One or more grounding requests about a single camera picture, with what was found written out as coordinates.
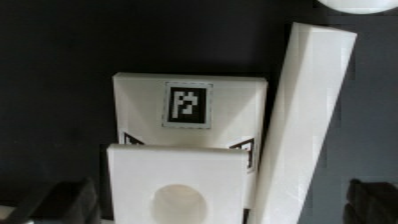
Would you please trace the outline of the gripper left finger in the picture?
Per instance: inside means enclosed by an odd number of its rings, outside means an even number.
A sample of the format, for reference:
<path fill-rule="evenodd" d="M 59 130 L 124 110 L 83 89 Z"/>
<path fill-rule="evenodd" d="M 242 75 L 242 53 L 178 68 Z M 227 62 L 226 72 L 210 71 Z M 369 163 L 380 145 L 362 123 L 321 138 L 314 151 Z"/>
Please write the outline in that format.
<path fill-rule="evenodd" d="M 5 224 L 101 224 L 92 179 L 44 185 L 5 215 Z"/>

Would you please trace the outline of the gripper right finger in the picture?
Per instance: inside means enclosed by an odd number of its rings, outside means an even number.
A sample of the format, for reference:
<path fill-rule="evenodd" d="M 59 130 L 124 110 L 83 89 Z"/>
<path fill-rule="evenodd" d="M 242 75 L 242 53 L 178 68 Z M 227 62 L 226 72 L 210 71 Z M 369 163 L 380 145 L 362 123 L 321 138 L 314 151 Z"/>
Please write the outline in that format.
<path fill-rule="evenodd" d="M 350 181 L 343 224 L 398 224 L 398 186 Z"/>

